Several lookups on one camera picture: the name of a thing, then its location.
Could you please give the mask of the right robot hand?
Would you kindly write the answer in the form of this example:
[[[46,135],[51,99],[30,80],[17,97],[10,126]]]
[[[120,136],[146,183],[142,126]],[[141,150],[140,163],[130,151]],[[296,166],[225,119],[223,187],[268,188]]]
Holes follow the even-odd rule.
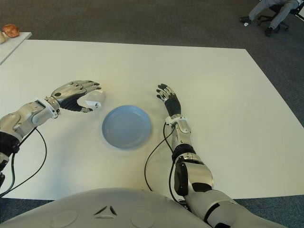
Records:
[[[168,111],[170,117],[174,115],[181,115],[181,105],[176,96],[176,93],[166,84],[158,85],[156,89],[157,97],[161,99]]]

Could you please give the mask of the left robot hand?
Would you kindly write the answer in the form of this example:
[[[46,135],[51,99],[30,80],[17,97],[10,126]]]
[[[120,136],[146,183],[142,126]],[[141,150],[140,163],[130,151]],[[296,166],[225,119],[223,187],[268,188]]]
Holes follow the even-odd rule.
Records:
[[[79,98],[95,90],[101,90],[99,83],[91,80],[77,80],[68,82],[55,89],[45,100],[48,101],[56,111],[59,108],[63,108],[69,111],[88,113],[91,112],[92,109],[80,106],[77,101]]]

